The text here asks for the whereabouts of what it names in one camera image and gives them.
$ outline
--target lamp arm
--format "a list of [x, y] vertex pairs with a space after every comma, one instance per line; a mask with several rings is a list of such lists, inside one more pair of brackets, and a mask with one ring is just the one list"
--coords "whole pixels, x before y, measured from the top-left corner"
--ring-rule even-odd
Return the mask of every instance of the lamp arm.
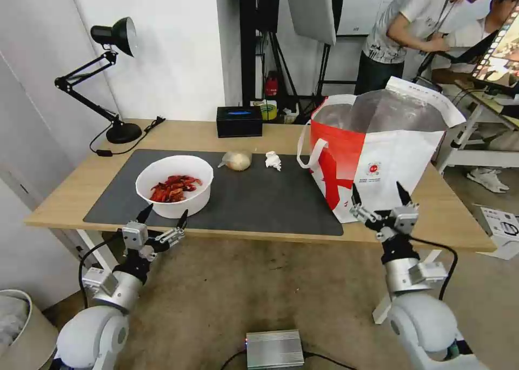
[[[109, 64], [103, 65], [99, 69], [94, 70], [93, 72], [79, 74], [81, 71], [85, 70], [89, 66], [92, 66], [104, 59], [106, 59], [109, 62]], [[82, 104], [86, 105], [88, 108], [94, 110], [95, 112], [97, 112], [99, 115], [101, 115], [105, 119], [108, 119], [112, 123], [118, 123], [118, 122], [120, 123], [119, 115], [101, 107], [100, 105], [93, 103], [92, 101], [88, 100], [86, 97], [84, 97], [83, 95], [81, 95], [80, 93], [78, 93], [74, 90], [75, 85], [102, 72], [103, 70], [109, 68], [110, 66], [115, 65], [116, 61], [117, 61], [117, 52], [115, 52], [113, 50], [109, 50], [109, 51], [103, 53], [101, 56], [97, 57], [96, 59], [90, 61], [89, 63], [70, 72], [66, 76], [56, 78], [54, 80], [54, 84], [56, 85], [56, 88], [62, 90], [63, 92], [67, 93], [68, 95], [74, 97], [80, 103], [82, 103]]]

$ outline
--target black tissue box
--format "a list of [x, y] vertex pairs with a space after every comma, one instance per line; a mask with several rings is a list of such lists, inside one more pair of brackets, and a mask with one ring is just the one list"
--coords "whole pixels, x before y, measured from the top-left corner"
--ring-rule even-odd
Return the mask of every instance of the black tissue box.
[[261, 136], [261, 109], [258, 106], [218, 107], [216, 129], [218, 138]]

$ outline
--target black desk mat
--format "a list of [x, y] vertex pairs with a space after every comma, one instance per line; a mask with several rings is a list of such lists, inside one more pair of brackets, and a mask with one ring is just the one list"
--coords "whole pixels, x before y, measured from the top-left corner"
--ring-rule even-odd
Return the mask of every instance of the black desk mat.
[[[296, 234], [343, 234], [308, 170], [292, 155], [280, 155], [281, 172], [265, 167], [265, 154], [253, 154], [251, 167], [235, 172], [217, 168], [221, 152], [136, 150], [123, 165], [92, 209], [87, 223], [124, 225], [147, 203], [135, 192], [135, 180], [152, 162], [173, 155], [206, 160], [215, 172], [207, 205], [188, 218], [188, 228]], [[152, 212], [146, 224], [173, 227], [176, 219]]]

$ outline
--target white t-shirt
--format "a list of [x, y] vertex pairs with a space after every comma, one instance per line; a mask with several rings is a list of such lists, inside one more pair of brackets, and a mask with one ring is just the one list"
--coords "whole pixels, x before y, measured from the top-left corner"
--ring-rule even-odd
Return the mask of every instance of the white t-shirt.
[[377, 21], [364, 45], [364, 54], [382, 63], [404, 62], [407, 48], [390, 39], [386, 33], [398, 14], [409, 20], [409, 32], [419, 39], [426, 39], [436, 32], [449, 14], [454, 14], [461, 1], [448, 0], [393, 0]]
[[[446, 43], [450, 46], [449, 54], [454, 57], [460, 56], [472, 46], [488, 37], [490, 34], [485, 31], [485, 18], [473, 21], [460, 29], [451, 32], [445, 37]], [[451, 62], [441, 56], [436, 56], [432, 60], [431, 69], [451, 69], [457, 73], [471, 73], [475, 65], [459, 63], [452, 65]]]

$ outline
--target lamp base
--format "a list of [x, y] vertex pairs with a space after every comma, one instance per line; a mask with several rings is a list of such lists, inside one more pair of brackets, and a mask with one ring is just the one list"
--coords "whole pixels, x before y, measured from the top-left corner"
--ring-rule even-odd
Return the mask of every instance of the lamp base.
[[137, 124], [119, 122], [107, 131], [107, 140], [115, 144], [128, 143], [133, 142], [141, 134], [142, 130]]

